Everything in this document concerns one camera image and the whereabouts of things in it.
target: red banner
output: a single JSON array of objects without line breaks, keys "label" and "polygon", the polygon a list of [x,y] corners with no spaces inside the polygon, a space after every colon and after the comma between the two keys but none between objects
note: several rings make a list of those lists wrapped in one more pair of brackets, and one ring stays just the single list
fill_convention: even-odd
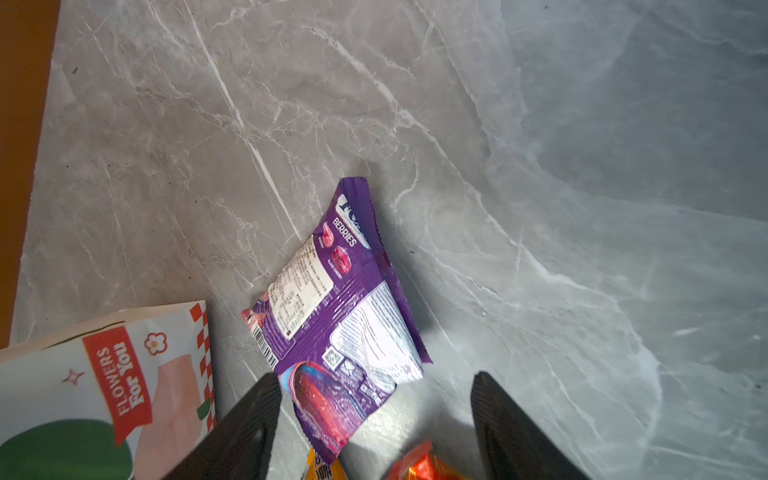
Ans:
[{"label": "red banner", "polygon": [[83,344],[120,445],[136,427],[152,423],[152,402],[134,346],[122,326],[84,336]]}]

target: brown wooden surface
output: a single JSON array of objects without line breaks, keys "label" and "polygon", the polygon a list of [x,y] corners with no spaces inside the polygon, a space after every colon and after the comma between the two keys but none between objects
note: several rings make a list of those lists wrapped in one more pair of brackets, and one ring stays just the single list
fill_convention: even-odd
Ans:
[{"label": "brown wooden surface", "polygon": [[11,334],[58,6],[58,0],[0,0],[0,348]]}]

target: snack package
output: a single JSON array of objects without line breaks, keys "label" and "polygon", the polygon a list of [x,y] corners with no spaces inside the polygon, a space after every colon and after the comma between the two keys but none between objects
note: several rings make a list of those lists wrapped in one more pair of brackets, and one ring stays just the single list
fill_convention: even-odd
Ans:
[{"label": "snack package", "polygon": [[0,350],[0,478],[158,480],[216,425],[205,302]]},{"label": "snack package", "polygon": [[243,321],[329,465],[396,384],[422,378],[431,362],[363,177],[339,182],[314,233]]},{"label": "snack package", "polygon": [[432,442],[424,442],[394,464],[388,480],[468,480],[432,453]]},{"label": "snack package", "polygon": [[310,456],[306,459],[304,480],[346,480],[346,473],[338,459],[328,466],[314,449],[310,449]]}]

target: barcode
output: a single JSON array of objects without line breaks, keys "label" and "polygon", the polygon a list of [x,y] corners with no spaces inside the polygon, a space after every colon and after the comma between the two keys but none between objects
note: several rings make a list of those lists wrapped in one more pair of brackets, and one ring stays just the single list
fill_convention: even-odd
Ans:
[{"label": "barcode", "polygon": [[264,358],[266,359],[266,362],[270,364],[271,369],[275,369],[275,365],[277,365],[277,357],[274,353],[272,353],[272,349],[269,345],[266,344],[266,340],[264,339],[264,334],[261,332],[261,328],[258,326],[256,327],[256,330],[253,332],[253,338],[256,339],[256,344],[261,349],[261,353],[264,354]]}]

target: red checkered pattern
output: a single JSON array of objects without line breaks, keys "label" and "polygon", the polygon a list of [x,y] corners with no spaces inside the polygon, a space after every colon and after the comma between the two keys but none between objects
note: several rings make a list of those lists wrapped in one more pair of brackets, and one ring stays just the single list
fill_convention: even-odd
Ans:
[{"label": "red checkered pattern", "polygon": [[208,312],[203,310],[203,307],[199,303],[190,310],[192,320],[195,325],[200,328],[200,332],[197,333],[197,348],[203,349],[203,359],[200,361],[200,376],[204,377],[207,381],[205,385],[205,399],[210,399],[210,413],[208,414],[207,424],[208,432],[216,426],[216,409],[214,406],[214,371],[210,364],[210,338],[208,337]]}]

